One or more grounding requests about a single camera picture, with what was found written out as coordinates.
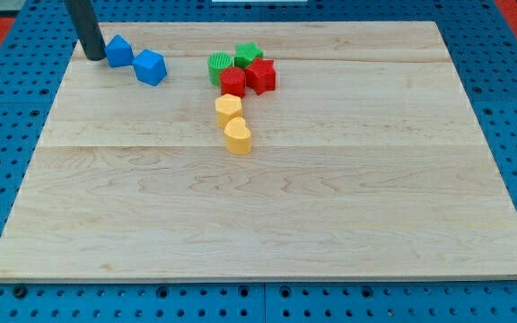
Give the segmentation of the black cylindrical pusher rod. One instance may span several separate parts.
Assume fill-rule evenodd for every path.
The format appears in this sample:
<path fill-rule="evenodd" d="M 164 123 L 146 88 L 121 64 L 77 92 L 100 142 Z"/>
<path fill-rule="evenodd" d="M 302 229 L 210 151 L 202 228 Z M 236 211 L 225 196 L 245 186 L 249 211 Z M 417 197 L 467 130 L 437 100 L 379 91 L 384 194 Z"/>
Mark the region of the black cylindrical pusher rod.
<path fill-rule="evenodd" d="M 101 61 L 106 57 L 105 43 L 91 0 L 65 0 L 83 52 L 88 60 Z"/>

